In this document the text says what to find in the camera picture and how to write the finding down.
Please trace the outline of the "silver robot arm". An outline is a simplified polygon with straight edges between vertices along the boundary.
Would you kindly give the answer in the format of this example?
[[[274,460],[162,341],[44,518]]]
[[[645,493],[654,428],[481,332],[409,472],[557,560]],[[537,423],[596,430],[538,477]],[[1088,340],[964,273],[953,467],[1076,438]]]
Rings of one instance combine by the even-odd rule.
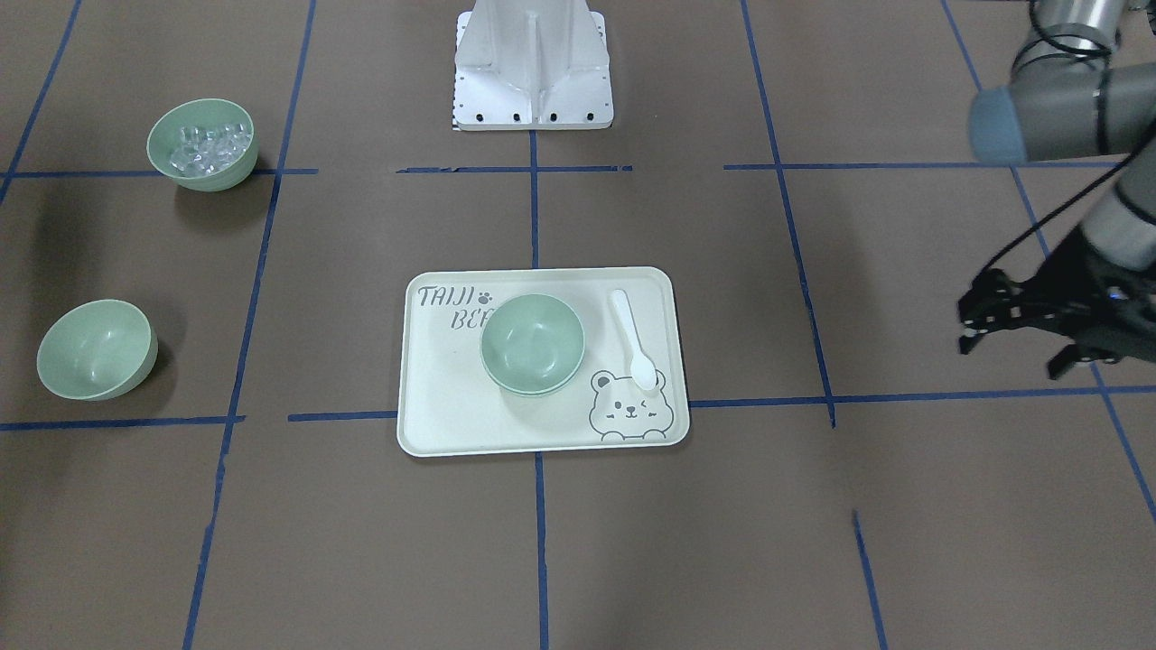
[[[1155,77],[1153,62],[1116,66],[1126,9],[1124,1],[1031,1],[1011,77],[972,99],[968,135],[981,163],[1118,162],[1079,190],[1077,200],[1105,193],[1032,276],[1011,280],[998,263],[1038,226],[983,264],[957,304],[962,354],[1000,330],[1033,328],[1067,341],[1048,360],[1051,379],[1095,362],[1153,362]]]

